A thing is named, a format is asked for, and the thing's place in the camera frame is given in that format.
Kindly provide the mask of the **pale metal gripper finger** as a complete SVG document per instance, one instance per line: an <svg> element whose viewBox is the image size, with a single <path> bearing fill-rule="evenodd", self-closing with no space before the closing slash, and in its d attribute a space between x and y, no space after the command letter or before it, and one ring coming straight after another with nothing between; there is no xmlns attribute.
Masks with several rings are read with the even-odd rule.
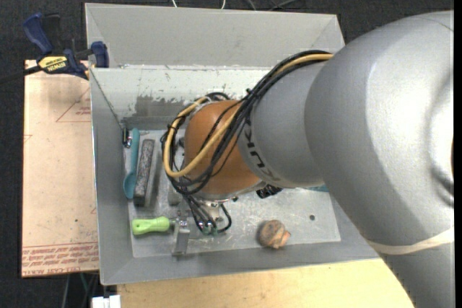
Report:
<svg viewBox="0 0 462 308"><path fill-rule="evenodd" d="M187 253L190 233L191 230L188 227L175 228L172 255L179 256Z"/></svg>
<svg viewBox="0 0 462 308"><path fill-rule="evenodd" d="M167 192L167 202L169 206L178 206L183 200L183 196L173 187L169 187Z"/></svg>

